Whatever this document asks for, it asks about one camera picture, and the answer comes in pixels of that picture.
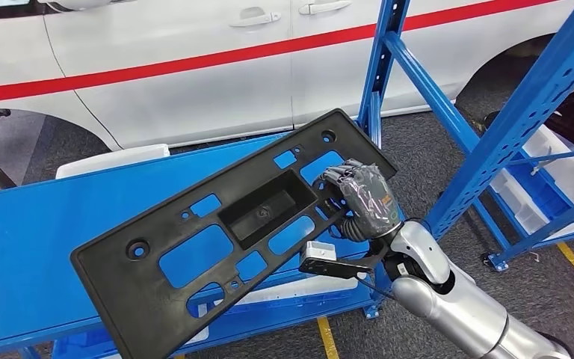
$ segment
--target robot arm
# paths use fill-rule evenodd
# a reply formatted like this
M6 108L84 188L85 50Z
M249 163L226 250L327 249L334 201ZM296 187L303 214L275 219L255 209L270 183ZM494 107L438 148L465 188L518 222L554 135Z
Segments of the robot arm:
M340 234L354 241L372 238L369 253L375 262L341 262L307 251L301 257L301 271L350 277L381 261L392 281L392 297L471 357L574 358L559 340L513 318L478 288L420 223L400 221L398 204L376 166L348 160L327 169L321 179L337 185L354 215L336 223Z

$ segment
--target screw hole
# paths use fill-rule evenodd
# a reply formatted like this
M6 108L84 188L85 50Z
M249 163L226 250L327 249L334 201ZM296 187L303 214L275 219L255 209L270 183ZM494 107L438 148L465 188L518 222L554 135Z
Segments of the screw hole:
M335 140L336 140L336 133L335 132L333 132L329 129L325 129L324 131L322 131L322 141L330 144L331 142L335 142Z
M148 255L150 248L148 243L143 239L133 241L126 248L126 256L130 260L141 260Z

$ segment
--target white car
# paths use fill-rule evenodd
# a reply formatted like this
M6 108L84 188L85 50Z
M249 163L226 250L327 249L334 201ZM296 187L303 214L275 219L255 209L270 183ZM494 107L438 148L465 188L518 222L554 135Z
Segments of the white car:
M357 115L380 0L0 0L0 109L112 150ZM411 0L403 38L455 100L491 58L555 33L574 0ZM399 66L383 114L428 109Z

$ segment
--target red stripe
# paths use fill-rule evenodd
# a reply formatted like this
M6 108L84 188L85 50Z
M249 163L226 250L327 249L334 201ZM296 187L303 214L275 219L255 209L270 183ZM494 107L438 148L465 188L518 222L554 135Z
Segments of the red stripe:
M422 15L407 17L406 22L404 23L404 30L408 31L417 28L427 28L430 26L446 24L448 22L471 19L474 17L516 10L553 1L557 0L492 0L447 10L435 11L433 13L424 13ZM217 52L210 55L161 62L158 64L104 71L101 73L88 73L86 75L69 76L59 79L0 85L0 100L108 85L116 82L144 79L146 77L230 64L232 62L245 61L253 58L263 58L265 56L285 54L305 49L314 49L337 43L367 39L373 37L374 31L375 24L364 25L356 28L347 28L324 34L299 37L276 43L267 43L243 49Z

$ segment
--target blue workbench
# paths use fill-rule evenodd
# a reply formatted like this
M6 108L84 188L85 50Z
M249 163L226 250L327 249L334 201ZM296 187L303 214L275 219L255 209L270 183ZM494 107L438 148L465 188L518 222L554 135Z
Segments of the blue workbench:
M70 252L279 137L0 191L0 352L102 328L71 266ZM305 229L291 228L298 238ZM341 257L361 255L368 249L367 243L335 240L326 234L319 240L334 243ZM210 260L211 251L206 248L194 253L205 253L205 260ZM294 257L261 286L302 279L297 266ZM175 275L183 277L184 273L180 269ZM370 292L358 286L348 297L326 304L279 308L244 321L240 317L244 313L223 316L210 325L207 340L188 350L373 303Z

